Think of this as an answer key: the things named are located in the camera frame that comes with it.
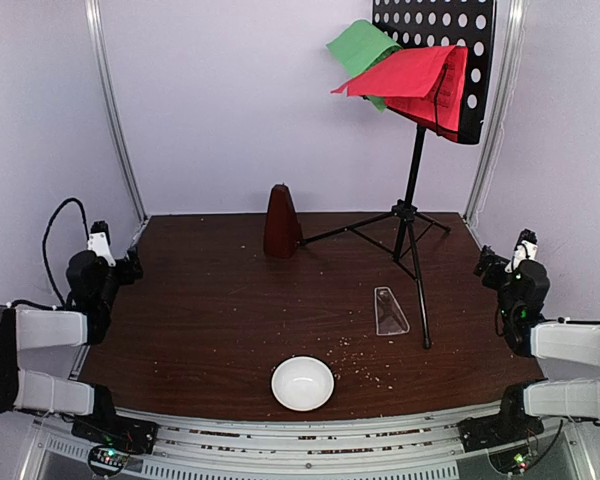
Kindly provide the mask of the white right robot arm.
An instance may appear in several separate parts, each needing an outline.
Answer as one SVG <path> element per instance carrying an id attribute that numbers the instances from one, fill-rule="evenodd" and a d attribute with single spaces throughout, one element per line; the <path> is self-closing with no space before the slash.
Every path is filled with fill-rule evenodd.
<path id="1" fill-rule="evenodd" d="M 488 246 L 481 249 L 474 273 L 497 294 L 502 337 L 517 356 L 581 364 L 600 373 L 600 320 L 544 317 L 550 280 L 537 251 L 530 231 L 523 231 L 509 258 Z M 600 423 L 600 375 L 511 385 L 496 414 L 461 421 L 459 436 L 467 452 L 489 449 L 543 432 L 545 417 Z"/>

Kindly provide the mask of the dark red wooden metronome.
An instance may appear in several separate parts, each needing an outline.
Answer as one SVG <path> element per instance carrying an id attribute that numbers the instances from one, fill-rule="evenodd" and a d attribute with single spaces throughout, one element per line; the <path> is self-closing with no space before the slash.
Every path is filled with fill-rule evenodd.
<path id="1" fill-rule="evenodd" d="M 289 188 L 276 184 L 270 192 L 266 213 L 263 251 L 266 255 L 291 258 L 303 240 L 299 222 Z"/>

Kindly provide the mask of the clear plastic metronome cover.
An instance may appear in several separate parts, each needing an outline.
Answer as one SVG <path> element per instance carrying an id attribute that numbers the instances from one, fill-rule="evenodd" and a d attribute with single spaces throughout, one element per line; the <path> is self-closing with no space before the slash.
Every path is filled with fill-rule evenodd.
<path id="1" fill-rule="evenodd" d="M 375 287 L 373 299 L 377 336 L 396 336 L 410 332 L 410 324 L 389 287 Z"/>

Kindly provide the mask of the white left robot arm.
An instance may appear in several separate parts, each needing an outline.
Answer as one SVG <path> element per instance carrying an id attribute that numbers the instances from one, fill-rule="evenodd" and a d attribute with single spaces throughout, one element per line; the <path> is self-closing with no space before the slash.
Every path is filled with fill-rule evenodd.
<path id="1" fill-rule="evenodd" d="M 143 269 L 135 248 L 113 260 L 84 250 L 70 259 L 66 276 L 71 291 L 65 307 L 27 309 L 20 301 L 0 305 L 0 414 L 56 414 L 71 423 L 76 437 L 125 453 L 150 454 L 157 424 L 118 414 L 106 386 L 19 364 L 18 355 L 25 350 L 101 343 L 119 288 L 141 279 Z"/>

